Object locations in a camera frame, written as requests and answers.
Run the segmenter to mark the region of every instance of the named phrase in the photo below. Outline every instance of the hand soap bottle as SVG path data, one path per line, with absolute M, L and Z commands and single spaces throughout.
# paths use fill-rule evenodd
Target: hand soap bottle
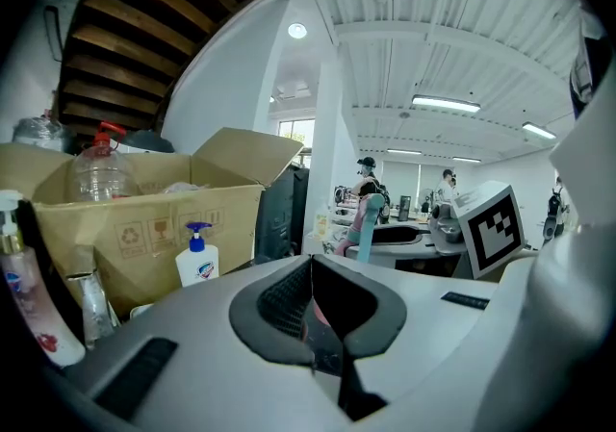
M 13 218 L 21 198 L 17 191 L 0 191 L 0 266 L 19 312 L 49 360 L 59 367 L 70 366 L 83 359 L 86 350 L 51 301 L 40 276 L 35 250 L 23 243 Z
M 186 224 L 186 228 L 192 230 L 189 248 L 175 258 L 182 287 L 218 278 L 218 248 L 215 245 L 206 245 L 199 234 L 201 229 L 211 226 L 200 221 Z

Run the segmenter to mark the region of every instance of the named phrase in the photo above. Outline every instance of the corrugated white ceiling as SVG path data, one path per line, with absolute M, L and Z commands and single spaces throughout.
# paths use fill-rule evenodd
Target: corrugated white ceiling
M 362 151 L 493 162 L 554 145 L 523 131 L 526 121 L 560 139 L 573 126 L 578 0 L 319 2 L 341 45 L 345 105 Z M 415 94 L 473 101 L 481 111 L 415 108 Z

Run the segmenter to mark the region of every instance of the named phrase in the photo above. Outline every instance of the fluorescent light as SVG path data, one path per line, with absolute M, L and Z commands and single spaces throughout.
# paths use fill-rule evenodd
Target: fluorescent light
M 289 35 L 293 38 L 304 38 L 308 34 L 306 27 L 301 23 L 292 23 L 289 25 Z
M 481 160 L 478 160 L 478 159 L 465 159 L 462 157 L 453 157 L 452 160 L 456 160 L 457 162 L 469 162 L 470 164 L 481 164 Z
M 421 151 L 409 151 L 409 150 L 392 150 L 390 148 L 387 149 L 387 153 L 401 153 L 402 155 L 421 155 Z
M 477 104 L 470 102 L 462 102 L 460 100 L 449 100 L 448 98 L 434 98 L 415 95 L 413 97 L 413 105 L 427 105 L 430 107 L 445 107 L 446 109 L 455 109 L 456 111 L 464 111 L 467 113 L 476 113 L 481 110 Z
M 550 131 L 546 131 L 543 128 L 540 128 L 539 126 L 535 126 L 532 122 L 525 122 L 522 127 L 527 131 L 530 131 L 531 133 L 539 135 L 543 138 L 547 138 L 548 140 L 554 140 L 556 138 L 555 134 L 551 133 Z

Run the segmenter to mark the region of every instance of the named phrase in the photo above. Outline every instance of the staircase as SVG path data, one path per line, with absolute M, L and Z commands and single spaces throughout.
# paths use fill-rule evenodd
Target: staircase
M 101 120 L 160 129 L 173 85 L 252 0 L 80 0 L 66 40 L 54 115 L 89 141 Z

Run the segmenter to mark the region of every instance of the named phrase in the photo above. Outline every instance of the cardboard box flap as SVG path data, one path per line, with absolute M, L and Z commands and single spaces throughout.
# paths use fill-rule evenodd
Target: cardboard box flap
M 73 156 L 67 153 L 32 144 L 0 144 L 0 189 L 16 190 L 32 199 L 39 185 L 49 176 L 58 175 L 64 180 L 61 169 L 72 159 Z
M 222 128 L 194 156 L 270 186 L 303 147 L 299 141 L 245 129 Z

